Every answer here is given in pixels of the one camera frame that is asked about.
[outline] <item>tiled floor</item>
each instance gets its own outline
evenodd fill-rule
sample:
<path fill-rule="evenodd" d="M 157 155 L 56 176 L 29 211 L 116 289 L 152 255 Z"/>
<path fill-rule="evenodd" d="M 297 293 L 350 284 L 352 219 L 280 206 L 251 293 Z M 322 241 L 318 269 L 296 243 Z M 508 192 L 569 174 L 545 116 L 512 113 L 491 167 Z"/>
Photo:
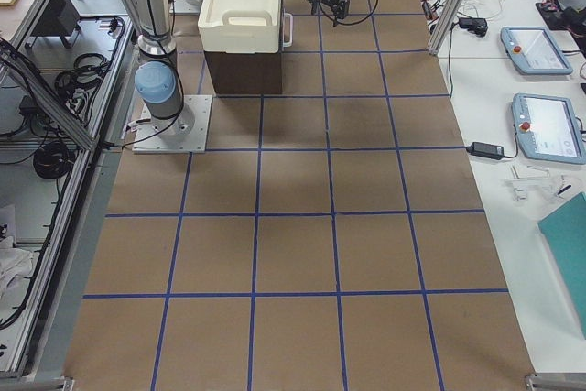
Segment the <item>tiled floor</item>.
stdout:
<path fill-rule="evenodd" d="M 524 389 L 418 0 L 336 29 L 285 2 L 283 96 L 216 98 L 204 155 L 123 153 L 66 375 L 81 391 Z M 180 71 L 211 92 L 193 20 Z"/>

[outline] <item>metal base plate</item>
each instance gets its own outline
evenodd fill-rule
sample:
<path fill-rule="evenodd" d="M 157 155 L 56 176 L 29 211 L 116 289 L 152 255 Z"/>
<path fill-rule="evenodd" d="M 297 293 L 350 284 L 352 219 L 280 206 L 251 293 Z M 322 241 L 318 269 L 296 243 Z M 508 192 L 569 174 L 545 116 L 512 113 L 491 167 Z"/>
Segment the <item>metal base plate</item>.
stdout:
<path fill-rule="evenodd" d="M 210 113 L 212 112 L 211 95 L 185 95 L 185 107 L 195 116 L 195 123 L 191 130 L 185 134 L 173 136 L 165 133 L 160 136 L 153 136 L 145 141 L 133 145 L 135 153 L 203 153 L 208 138 L 208 125 Z M 143 108 L 141 118 L 150 118 L 147 107 Z M 155 129 L 151 124 L 140 125 L 136 130 L 136 139 L 143 139 L 154 135 Z"/>

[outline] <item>blue tablet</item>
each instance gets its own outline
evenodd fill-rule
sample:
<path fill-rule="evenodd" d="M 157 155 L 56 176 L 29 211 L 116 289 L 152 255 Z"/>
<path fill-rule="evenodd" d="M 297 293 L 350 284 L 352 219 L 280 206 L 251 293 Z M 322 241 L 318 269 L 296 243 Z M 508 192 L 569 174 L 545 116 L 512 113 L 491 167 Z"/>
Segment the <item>blue tablet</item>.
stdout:
<path fill-rule="evenodd" d="M 568 98 L 518 93 L 512 109 L 517 142 L 525 156 L 586 164 L 586 149 Z"/>
<path fill-rule="evenodd" d="M 556 40 L 544 27 L 504 27 L 501 41 L 521 73 L 569 75 L 573 72 Z"/>

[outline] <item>bin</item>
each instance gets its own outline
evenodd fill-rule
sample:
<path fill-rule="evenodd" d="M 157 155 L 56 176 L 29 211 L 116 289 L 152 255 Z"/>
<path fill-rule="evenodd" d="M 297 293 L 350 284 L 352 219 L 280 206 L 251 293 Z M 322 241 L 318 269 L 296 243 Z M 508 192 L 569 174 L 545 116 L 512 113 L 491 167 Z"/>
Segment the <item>bin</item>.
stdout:
<path fill-rule="evenodd" d="M 219 95 L 282 93 L 282 0 L 203 0 L 198 26 Z"/>

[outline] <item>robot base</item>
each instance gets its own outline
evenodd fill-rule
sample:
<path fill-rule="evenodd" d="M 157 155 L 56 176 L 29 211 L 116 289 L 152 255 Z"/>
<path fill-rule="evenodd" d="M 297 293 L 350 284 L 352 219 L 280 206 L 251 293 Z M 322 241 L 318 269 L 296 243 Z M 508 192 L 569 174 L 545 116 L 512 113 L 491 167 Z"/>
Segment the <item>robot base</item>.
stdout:
<path fill-rule="evenodd" d="M 184 109 L 175 125 L 185 125 L 181 119 L 183 114 L 191 113 L 193 119 L 189 128 L 176 129 L 171 127 L 160 135 L 153 136 L 133 145 L 135 153 L 203 153 L 208 138 L 208 125 L 212 110 L 211 95 L 185 95 Z M 150 118 L 147 107 L 143 108 L 141 118 Z M 140 125 L 136 130 L 136 139 L 146 138 L 157 132 L 152 124 Z"/>

